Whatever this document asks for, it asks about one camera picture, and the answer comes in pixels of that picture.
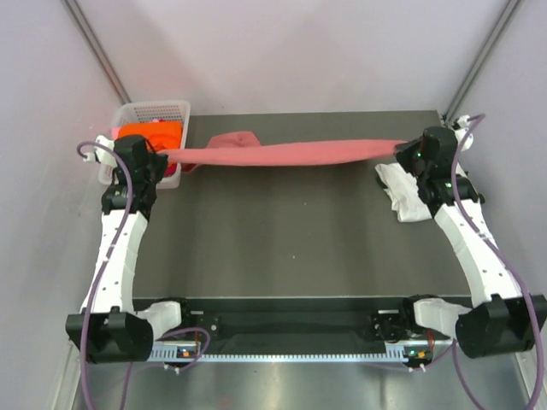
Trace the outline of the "salmon pink t shirt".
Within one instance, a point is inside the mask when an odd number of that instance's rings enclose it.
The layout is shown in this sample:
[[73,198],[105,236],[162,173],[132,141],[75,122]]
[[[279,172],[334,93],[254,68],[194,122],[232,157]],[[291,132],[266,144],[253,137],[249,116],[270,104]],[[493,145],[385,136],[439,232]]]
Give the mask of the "salmon pink t shirt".
[[314,167],[383,158],[402,140],[345,139],[263,145],[254,132],[212,137],[204,148],[166,149],[168,160],[190,172],[195,167]]

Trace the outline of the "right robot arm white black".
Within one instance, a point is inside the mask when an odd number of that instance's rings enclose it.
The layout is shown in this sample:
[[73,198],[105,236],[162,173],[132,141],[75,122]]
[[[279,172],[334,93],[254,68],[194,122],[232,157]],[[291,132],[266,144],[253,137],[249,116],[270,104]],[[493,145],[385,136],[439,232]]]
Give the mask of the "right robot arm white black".
[[448,238],[468,281],[472,306],[412,296],[398,318],[399,328],[411,338],[428,329],[442,333],[472,359],[528,351],[535,337],[524,293],[486,244],[491,234],[478,192],[466,176],[452,172],[460,135],[428,127],[416,140],[397,145],[396,159],[416,178],[419,198]]

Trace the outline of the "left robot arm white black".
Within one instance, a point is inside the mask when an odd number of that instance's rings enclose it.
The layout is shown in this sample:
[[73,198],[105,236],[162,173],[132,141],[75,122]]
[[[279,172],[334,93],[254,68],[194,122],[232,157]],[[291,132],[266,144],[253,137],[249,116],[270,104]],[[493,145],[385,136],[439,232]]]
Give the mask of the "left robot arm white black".
[[133,304],[133,280],[141,240],[156,202],[156,187],[168,166],[141,135],[91,142],[85,161],[112,167],[114,177],[101,198],[101,242],[90,289],[65,329],[86,363],[146,361],[154,342],[170,333],[181,339],[194,319],[180,302],[155,302],[142,311]]

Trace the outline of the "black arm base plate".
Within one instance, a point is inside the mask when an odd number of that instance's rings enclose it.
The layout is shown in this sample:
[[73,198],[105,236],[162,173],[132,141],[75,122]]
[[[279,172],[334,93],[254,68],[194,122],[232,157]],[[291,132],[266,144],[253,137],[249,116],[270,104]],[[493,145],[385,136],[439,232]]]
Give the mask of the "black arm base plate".
[[294,336],[310,350],[321,337],[376,345],[424,333],[396,297],[192,298],[182,310],[184,325],[209,329],[217,342],[257,335],[287,343]]

